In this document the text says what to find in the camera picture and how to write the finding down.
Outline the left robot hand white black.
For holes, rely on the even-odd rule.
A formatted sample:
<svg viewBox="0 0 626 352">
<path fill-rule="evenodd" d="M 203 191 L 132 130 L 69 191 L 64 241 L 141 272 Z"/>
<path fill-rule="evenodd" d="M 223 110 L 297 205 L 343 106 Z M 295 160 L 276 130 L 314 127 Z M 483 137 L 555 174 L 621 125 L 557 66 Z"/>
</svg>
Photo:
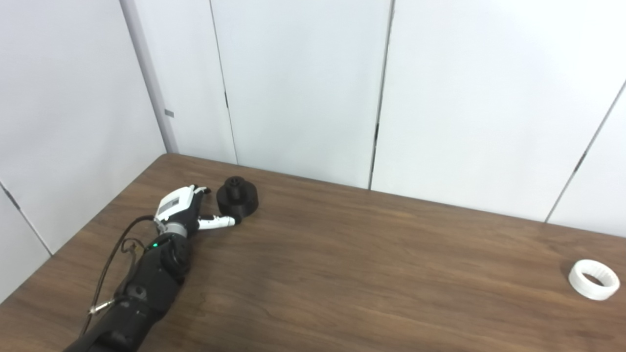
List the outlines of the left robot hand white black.
<svg viewBox="0 0 626 352">
<path fill-rule="evenodd" d="M 221 229 L 242 222 L 232 216 L 201 216 L 204 196 L 210 192 L 207 187 L 192 184 L 176 189 L 162 198 L 155 214 L 158 234 L 175 234 L 188 238 L 202 230 Z"/>
</svg>

